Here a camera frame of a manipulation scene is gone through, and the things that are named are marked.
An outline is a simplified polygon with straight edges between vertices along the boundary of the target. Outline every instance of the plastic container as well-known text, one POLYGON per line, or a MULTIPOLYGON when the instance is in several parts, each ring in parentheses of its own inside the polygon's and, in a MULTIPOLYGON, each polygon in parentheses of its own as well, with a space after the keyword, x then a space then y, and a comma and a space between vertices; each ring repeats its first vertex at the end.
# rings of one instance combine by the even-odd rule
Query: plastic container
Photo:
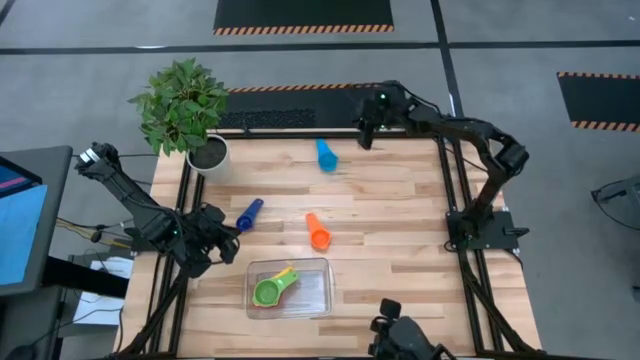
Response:
POLYGON ((326 316, 333 307, 331 267, 325 258, 254 261, 247 268, 244 305, 250 319, 287 319, 326 316), (278 305, 260 307, 253 304, 256 284, 269 279, 288 266, 298 273, 298 281, 280 296, 278 305))

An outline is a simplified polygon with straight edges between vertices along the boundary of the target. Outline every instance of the white paper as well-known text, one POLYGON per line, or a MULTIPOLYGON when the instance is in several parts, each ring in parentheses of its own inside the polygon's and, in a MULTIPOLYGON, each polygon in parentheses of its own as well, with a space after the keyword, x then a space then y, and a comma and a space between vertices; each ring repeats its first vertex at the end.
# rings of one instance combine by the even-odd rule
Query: white paper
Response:
MULTIPOLYGON (((110 274, 123 277, 125 279, 131 278, 131 271, 133 269, 133 260, 121 258, 121 257, 110 257, 104 262, 105 267, 107 268, 107 272, 110 274)), ((91 262, 91 269, 100 270, 102 269, 102 263, 98 260, 93 260, 91 262)), ((100 325, 118 325, 118 312, 117 311, 98 311, 95 312, 86 318, 76 321, 81 317, 87 315, 88 313, 95 310, 118 310, 122 309, 124 306, 123 299, 111 298, 108 296, 101 296, 90 292, 82 292, 82 296, 80 299, 84 301, 80 301, 78 303, 78 308, 76 309, 76 314, 73 316, 73 321, 76 324, 100 324, 100 325)))

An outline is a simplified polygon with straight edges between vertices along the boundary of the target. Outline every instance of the black and orange striped tape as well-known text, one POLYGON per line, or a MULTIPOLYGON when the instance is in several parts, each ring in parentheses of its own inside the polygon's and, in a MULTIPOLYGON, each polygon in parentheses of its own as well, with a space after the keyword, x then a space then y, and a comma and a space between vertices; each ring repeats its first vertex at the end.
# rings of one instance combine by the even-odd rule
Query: black and orange striped tape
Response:
POLYGON ((299 91, 299 90, 327 90, 327 89, 346 89, 346 88, 372 88, 377 83, 364 84, 323 84, 323 85, 288 85, 288 86, 254 86, 242 88, 227 89, 229 93, 247 93, 247 92, 265 92, 265 91, 299 91))
POLYGON ((264 26, 213 29, 214 35, 281 35, 392 32, 393 25, 264 26))
POLYGON ((599 74, 599 73, 581 73, 581 72, 559 72, 558 77, 593 77, 605 79, 640 79, 640 75, 623 75, 623 74, 599 74))
POLYGON ((613 130, 640 133, 640 124, 608 122, 608 121, 572 121, 571 125, 577 129, 613 130))

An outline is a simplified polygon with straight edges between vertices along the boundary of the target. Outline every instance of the measuring cup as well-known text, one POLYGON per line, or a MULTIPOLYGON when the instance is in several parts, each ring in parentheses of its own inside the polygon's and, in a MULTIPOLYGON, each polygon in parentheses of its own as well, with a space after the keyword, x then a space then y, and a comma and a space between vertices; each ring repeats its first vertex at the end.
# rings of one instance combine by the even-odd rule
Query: measuring cup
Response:
POLYGON ((293 270, 293 266, 289 266, 278 275, 260 281, 253 291, 253 304, 262 307, 278 305, 282 292, 296 280, 298 280, 298 273, 293 270))

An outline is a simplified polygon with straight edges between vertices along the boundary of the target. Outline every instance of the wooden tabletop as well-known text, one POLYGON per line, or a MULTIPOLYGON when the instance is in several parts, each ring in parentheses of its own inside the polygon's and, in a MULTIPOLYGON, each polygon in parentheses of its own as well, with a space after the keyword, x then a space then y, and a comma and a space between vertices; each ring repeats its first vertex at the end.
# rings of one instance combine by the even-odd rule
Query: wooden tabletop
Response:
MULTIPOLYGON (((179 356, 366 356, 374 336, 369 324, 385 297, 401 302, 402 313, 432 343, 474 354, 458 260, 443 249, 448 206, 435 142, 376 140, 371 151, 354 140, 328 143, 340 158, 333 174, 320 171, 312 140, 229 141, 233 178, 226 185, 206 184, 203 201, 223 209, 228 224, 257 197, 264 207, 255 229, 241 235, 234 263, 212 266, 190 281, 179 356), (326 252, 310 246, 305 214, 311 211, 332 233, 326 252), (324 257, 333 269, 332 313, 249 319, 243 302, 248 265, 308 257, 324 257)), ((463 150, 480 163, 472 147, 463 150)), ((151 193, 162 205, 175 206, 183 161, 180 154, 158 161, 151 193)), ((486 174, 469 166, 467 171, 477 193, 486 174)), ((457 184, 455 171, 453 178, 457 184)), ((519 264, 503 251, 485 254, 497 306, 525 341, 539 347, 519 264)), ((155 259, 143 254, 135 261, 123 311, 125 344, 146 321, 155 259)), ((478 308, 490 348, 485 312, 478 308)), ((164 348, 171 318, 163 329, 164 348)))

